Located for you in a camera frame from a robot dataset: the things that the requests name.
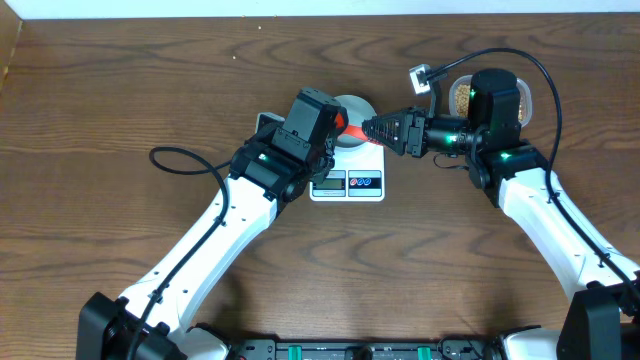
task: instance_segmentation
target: container of nuts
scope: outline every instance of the container of nuts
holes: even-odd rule
[[[522,79],[518,79],[516,86],[520,90],[520,111],[518,120],[523,127],[533,115],[531,90]],[[471,75],[465,75],[456,80],[449,89],[449,113],[453,116],[467,117],[469,111],[469,92],[471,91]]]

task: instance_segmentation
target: kitchen scale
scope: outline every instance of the kitchen scale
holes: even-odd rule
[[[347,109],[350,126],[361,126],[364,120],[376,116],[373,107],[364,99],[353,95],[335,97]],[[274,113],[260,113],[257,129],[273,121],[284,121]],[[335,166],[321,184],[310,183],[309,195],[313,201],[378,202],[384,199],[384,148],[350,135],[338,137],[335,148]]]

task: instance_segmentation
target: brown tabletop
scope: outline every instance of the brown tabletop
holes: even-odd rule
[[[69,358],[77,316],[156,264],[218,191],[163,173],[176,145],[227,160],[256,114],[286,115],[303,86],[423,104],[409,68],[510,46],[537,56],[564,110],[556,172],[602,234],[640,261],[640,16],[501,15],[28,21],[0,95],[0,357]],[[538,71],[523,130],[548,154],[556,119]],[[175,158],[173,165],[192,162]],[[531,241],[466,173],[385,155],[379,204],[288,206],[196,315],[229,335],[423,339],[559,328],[568,309]]]

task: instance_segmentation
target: green tape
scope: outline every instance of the green tape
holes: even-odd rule
[[[289,360],[302,360],[301,346],[289,346]]]
[[[418,360],[431,360],[431,348],[419,347]]]

